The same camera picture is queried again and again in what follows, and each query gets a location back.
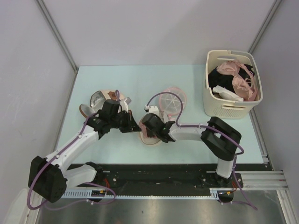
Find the gray wall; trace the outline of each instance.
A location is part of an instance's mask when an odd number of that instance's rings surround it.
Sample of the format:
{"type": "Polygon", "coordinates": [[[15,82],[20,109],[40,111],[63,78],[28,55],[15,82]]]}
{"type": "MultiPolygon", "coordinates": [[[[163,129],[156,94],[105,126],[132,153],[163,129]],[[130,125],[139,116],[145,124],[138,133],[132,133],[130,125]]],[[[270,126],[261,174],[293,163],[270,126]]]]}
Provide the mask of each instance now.
{"type": "Polygon", "coordinates": [[[203,64],[248,50],[274,0],[45,0],[77,65],[203,64]]]}
{"type": "Polygon", "coordinates": [[[276,169],[299,208],[299,1],[286,0],[254,52],[264,99],[256,107],[276,169]]]}
{"type": "Polygon", "coordinates": [[[35,1],[1,1],[0,30],[2,223],[27,188],[31,160],[54,147],[75,75],[35,1]]]}

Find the table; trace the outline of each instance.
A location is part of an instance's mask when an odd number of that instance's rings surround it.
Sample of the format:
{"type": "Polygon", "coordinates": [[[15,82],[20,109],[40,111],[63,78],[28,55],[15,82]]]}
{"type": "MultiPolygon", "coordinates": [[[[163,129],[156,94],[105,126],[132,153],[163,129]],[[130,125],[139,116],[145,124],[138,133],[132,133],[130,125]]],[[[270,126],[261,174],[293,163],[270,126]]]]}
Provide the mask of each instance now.
{"type": "MultiPolygon", "coordinates": [[[[67,209],[40,210],[37,224],[285,224],[276,191],[246,191],[253,210],[247,205],[221,205],[216,200],[146,200],[122,199],[108,205],[82,202],[67,209]]],[[[78,199],[60,199],[52,208],[59,208],[78,199]]],[[[236,201],[243,201],[240,191],[236,201]]]]}
{"type": "MultiPolygon", "coordinates": [[[[137,123],[145,115],[144,105],[158,92],[177,86],[187,95],[182,123],[199,123],[210,119],[204,112],[202,85],[205,65],[154,66],[81,66],[64,119],[58,147],[66,143],[82,127],[85,118],[80,104],[89,104],[91,95],[104,89],[118,89],[132,99],[129,105],[137,123]]],[[[245,153],[237,163],[263,163],[249,115],[243,119],[226,119],[238,130],[245,153]]],[[[211,164],[217,157],[199,141],[161,143],[150,147],[141,142],[139,133],[111,130],[96,144],[86,149],[74,163],[92,161],[99,164],[211,164]]]]}

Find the light blue table surface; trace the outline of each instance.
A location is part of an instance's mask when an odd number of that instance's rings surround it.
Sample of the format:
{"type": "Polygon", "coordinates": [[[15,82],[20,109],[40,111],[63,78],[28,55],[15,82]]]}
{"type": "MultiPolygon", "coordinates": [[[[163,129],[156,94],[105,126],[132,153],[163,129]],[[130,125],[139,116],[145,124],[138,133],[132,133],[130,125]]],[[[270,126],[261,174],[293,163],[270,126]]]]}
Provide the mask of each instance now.
{"type": "MultiPolygon", "coordinates": [[[[132,99],[129,105],[137,123],[145,115],[144,105],[158,92],[177,86],[187,95],[181,123],[199,123],[210,119],[204,112],[202,84],[205,65],[157,66],[81,66],[67,109],[58,147],[66,143],[82,127],[85,118],[80,104],[89,104],[91,95],[104,89],[118,89],[132,99]]],[[[262,163],[263,159],[249,115],[243,119],[226,119],[242,134],[245,154],[238,163],[262,163]]],[[[141,142],[139,133],[111,130],[96,144],[86,149],[74,163],[93,161],[102,164],[208,164],[217,163],[216,156],[200,141],[161,143],[150,147],[141,142]]]]}

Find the bra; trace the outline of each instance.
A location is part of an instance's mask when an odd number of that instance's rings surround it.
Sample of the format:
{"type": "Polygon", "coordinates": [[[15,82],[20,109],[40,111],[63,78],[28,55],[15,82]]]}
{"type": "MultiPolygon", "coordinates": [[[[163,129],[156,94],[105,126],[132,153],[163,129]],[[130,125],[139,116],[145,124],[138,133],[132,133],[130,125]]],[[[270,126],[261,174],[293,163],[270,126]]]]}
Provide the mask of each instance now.
{"type": "Polygon", "coordinates": [[[245,101],[254,101],[257,95],[257,87],[255,80],[253,78],[253,74],[249,71],[246,66],[240,63],[238,60],[224,62],[217,67],[217,72],[222,75],[232,75],[233,81],[232,85],[235,93],[244,98],[245,101]],[[251,87],[247,83],[247,78],[243,79],[239,75],[240,68],[244,69],[246,73],[250,76],[251,79],[251,87]]]}

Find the white plastic basket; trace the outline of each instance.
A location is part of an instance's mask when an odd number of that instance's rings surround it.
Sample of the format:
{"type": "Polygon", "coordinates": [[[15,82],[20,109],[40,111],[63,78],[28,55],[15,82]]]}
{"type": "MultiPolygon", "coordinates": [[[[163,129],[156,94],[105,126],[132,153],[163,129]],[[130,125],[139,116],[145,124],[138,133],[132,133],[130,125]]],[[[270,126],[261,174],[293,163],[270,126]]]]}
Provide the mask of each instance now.
{"type": "Polygon", "coordinates": [[[207,54],[204,84],[204,108],[206,114],[209,116],[216,116],[219,118],[227,119],[240,119],[243,118],[254,106],[258,105],[263,99],[262,85],[256,63],[253,56],[247,52],[232,50],[211,50],[207,54]],[[243,64],[249,64],[253,66],[253,71],[255,73],[254,80],[258,88],[255,101],[238,102],[219,99],[213,95],[212,89],[209,88],[208,75],[210,74],[210,72],[217,66],[221,65],[223,62],[235,59],[239,60],[243,64]]]}

